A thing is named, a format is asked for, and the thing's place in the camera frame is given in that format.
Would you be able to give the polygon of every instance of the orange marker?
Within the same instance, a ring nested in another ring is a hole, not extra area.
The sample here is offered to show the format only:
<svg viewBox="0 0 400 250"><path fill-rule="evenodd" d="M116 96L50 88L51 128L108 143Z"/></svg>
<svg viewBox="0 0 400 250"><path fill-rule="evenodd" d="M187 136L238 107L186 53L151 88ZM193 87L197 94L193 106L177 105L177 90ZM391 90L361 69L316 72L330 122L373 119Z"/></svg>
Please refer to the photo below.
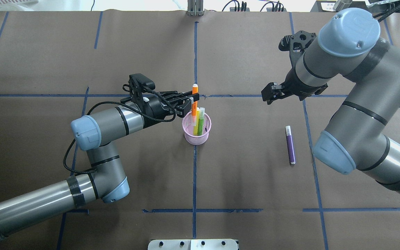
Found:
<svg viewBox="0 0 400 250"><path fill-rule="evenodd" d="M192 85L192 94L196 94L199 92L199 86L197 84ZM197 111L197 101L194 101L191 108L191 115L192 115L192 125L195 126L197 119L196 119L196 111Z"/></svg>

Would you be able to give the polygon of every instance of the green marker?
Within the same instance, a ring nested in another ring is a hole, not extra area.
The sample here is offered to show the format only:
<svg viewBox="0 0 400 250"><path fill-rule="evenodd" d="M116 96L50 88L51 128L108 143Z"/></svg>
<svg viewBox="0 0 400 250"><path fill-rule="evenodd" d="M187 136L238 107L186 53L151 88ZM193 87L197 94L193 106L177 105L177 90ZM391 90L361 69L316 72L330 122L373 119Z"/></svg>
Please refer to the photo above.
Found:
<svg viewBox="0 0 400 250"><path fill-rule="evenodd" d="M203 123L205 121L205 108L200 108L200 117L199 117L199 128L197 135L200 136L203 134Z"/></svg>

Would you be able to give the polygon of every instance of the light blue joint cap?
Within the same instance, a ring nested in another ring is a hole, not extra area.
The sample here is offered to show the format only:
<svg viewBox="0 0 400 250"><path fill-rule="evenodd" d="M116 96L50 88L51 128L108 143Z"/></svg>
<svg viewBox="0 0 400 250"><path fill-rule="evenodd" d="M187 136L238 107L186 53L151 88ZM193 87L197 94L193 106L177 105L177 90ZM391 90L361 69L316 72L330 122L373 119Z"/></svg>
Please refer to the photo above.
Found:
<svg viewBox="0 0 400 250"><path fill-rule="evenodd" d="M96 149L101 144L101 131L91 116L83 116L70 123L75 141L81 150Z"/></svg>
<svg viewBox="0 0 400 250"><path fill-rule="evenodd" d="M325 130L320 133L312 151L317 159L341 174L349 174L356 168L351 155L336 138Z"/></svg>
<svg viewBox="0 0 400 250"><path fill-rule="evenodd" d="M317 41L327 53L336 57L355 57L376 44L381 27L370 12L346 8L321 28Z"/></svg>
<svg viewBox="0 0 400 250"><path fill-rule="evenodd" d="M127 176L124 180L110 193L101 198L104 203L116 202L119 199L126 197L129 194L129 183L127 183Z"/></svg>

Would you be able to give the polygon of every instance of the pink pen holder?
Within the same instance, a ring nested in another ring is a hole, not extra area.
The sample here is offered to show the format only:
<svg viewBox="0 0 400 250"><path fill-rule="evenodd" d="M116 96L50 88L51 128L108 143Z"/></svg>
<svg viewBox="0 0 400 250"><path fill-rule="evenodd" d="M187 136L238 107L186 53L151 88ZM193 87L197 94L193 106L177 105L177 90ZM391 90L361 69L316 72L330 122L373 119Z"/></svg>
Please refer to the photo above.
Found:
<svg viewBox="0 0 400 250"><path fill-rule="evenodd" d="M193 133L194 126L192 126L192 116L191 112L189 112L182 121L183 131L184 131L184 138L186 141L192 145L200 145L205 143L205 141L209 137L209 131L211 130L211 119L205 113L205 121L203 122L203 133L200 136L195 136Z"/></svg>

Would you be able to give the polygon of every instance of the purple marker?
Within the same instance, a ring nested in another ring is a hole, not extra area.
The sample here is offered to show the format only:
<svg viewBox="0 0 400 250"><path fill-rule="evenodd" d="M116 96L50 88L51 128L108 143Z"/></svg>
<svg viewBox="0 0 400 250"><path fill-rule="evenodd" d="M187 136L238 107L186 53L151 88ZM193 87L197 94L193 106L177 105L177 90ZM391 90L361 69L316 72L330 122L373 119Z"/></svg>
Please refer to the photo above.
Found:
<svg viewBox="0 0 400 250"><path fill-rule="evenodd" d="M294 153L294 146L292 144L291 126L286 126L285 131L286 131L286 143L288 145L289 163L291 165L294 165L295 164L295 153Z"/></svg>

